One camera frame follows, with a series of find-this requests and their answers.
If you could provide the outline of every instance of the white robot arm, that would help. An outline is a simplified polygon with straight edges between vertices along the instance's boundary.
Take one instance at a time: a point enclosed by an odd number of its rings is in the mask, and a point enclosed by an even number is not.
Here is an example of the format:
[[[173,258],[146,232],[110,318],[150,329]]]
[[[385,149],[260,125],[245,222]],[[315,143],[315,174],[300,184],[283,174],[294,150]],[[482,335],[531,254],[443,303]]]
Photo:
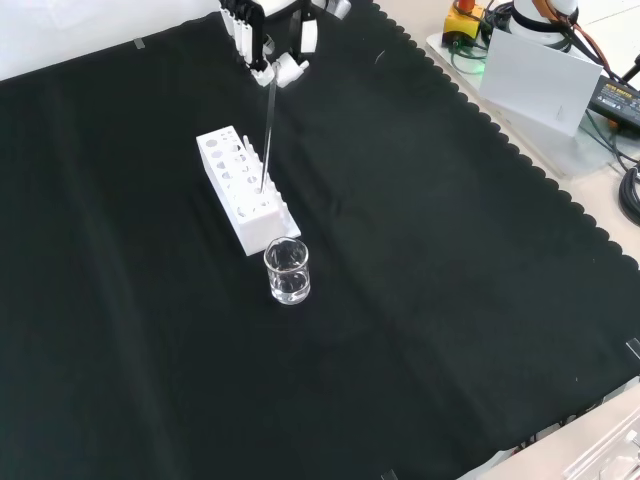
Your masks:
[[[344,18],[351,8],[348,0],[221,0],[221,14],[227,33],[259,85],[275,77],[263,52],[265,26],[291,17],[291,48],[278,60],[276,81],[285,87],[297,80],[309,66],[318,43],[318,23],[313,11],[320,4],[327,12]]]
[[[553,28],[551,22],[577,16],[578,0],[514,0],[509,30],[542,45],[561,46],[566,41],[565,37]]]

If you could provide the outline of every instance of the black tablecloth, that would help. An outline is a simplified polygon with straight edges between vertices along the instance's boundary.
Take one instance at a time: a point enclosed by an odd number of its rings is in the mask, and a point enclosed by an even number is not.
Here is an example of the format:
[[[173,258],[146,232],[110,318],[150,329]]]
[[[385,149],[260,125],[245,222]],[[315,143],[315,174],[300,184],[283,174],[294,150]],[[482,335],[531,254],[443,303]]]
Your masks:
[[[266,106],[217,15],[0,85],[3,480],[452,479],[633,376],[636,262],[353,3],[279,95],[297,307],[202,169]]]

